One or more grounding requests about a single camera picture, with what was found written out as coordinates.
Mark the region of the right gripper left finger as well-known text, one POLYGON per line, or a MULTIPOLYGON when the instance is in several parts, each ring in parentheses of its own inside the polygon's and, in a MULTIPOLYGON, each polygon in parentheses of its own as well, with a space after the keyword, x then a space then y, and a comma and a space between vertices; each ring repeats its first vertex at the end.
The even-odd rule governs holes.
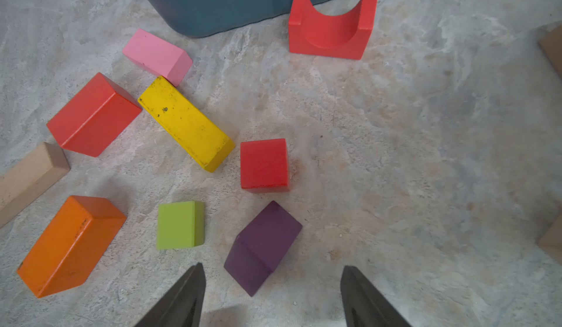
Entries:
POLYGON ((205 291, 203 264, 197 263, 137 322, 136 327, 199 326, 205 291))

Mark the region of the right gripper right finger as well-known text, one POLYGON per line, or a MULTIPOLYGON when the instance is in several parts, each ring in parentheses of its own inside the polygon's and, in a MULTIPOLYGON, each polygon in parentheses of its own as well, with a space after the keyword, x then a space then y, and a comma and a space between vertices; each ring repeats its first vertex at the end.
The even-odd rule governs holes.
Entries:
POLYGON ((357 267, 344 267, 340 291, 347 326, 411 327, 357 267))

